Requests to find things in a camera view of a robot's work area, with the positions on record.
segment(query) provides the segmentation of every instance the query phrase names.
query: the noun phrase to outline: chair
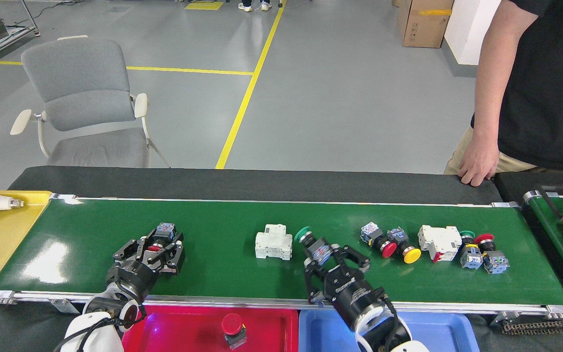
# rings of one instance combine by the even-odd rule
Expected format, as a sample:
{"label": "chair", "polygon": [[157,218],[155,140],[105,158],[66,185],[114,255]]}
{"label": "chair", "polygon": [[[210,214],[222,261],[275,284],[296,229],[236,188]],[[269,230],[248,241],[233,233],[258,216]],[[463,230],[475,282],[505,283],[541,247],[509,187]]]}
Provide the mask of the chair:
{"label": "chair", "polygon": [[[149,138],[147,94],[130,94],[123,51],[117,43],[87,36],[59,38],[25,50],[21,58],[44,101],[44,111],[22,111],[10,134],[23,132],[34,116],[48,165],[150,167],[154,149],[170,167]],[[137,119],[142,127],[64,139],[53,152],[45,146],[45,121],[64,132]]]}

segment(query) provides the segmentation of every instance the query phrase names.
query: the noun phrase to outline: man's arm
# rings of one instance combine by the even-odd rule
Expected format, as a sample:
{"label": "man's arm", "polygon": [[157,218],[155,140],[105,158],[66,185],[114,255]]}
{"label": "man's arm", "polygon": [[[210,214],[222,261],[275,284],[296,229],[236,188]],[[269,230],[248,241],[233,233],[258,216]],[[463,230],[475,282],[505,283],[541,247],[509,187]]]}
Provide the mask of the man's arm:
{"label": "man's arm", "polygon": [[503,94],[518,42],[537,18],[509,0],[502,0],[498,5],[481,47],[475,86],[475,127],[458,172],[462,183],[477,187],[496,171],[498,115]]}

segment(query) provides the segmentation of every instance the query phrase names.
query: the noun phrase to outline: blue tray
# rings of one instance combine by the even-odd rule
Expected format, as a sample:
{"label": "blue tray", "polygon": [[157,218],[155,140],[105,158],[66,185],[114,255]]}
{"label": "blue tray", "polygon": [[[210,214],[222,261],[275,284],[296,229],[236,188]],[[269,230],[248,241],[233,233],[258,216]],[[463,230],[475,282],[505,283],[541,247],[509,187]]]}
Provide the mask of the blue tray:
{"label": "blue tray", "polygon": [[[479,352],[471,322],[463,314],[400,312],[415,340],[430,352]],[[332,309],[302,310],[299,352],[358,352],[355,335]]]}

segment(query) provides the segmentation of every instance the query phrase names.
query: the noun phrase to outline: chair backrest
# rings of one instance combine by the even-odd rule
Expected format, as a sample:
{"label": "chair backrest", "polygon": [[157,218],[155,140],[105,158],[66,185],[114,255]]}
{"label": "chair backrest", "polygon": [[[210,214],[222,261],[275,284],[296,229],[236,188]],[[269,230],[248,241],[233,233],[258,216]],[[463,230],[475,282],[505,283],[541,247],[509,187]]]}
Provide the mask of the chair backrest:
{"label": "chair backrest", "polygon": [[135,120],[119,44],[69,38],[27,49],[21,61],[56,129]]}

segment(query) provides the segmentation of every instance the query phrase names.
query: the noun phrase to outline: white wall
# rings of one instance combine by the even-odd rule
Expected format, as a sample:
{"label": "white wall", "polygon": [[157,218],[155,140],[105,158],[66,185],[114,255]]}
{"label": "white wall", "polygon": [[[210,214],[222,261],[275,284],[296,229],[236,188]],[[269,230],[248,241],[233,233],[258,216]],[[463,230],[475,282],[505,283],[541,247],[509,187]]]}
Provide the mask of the white wall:
{"label": "white wall", "polygon": [[483,36],[500,0],[455,0],[444,38],[460,65],[477,65]]}

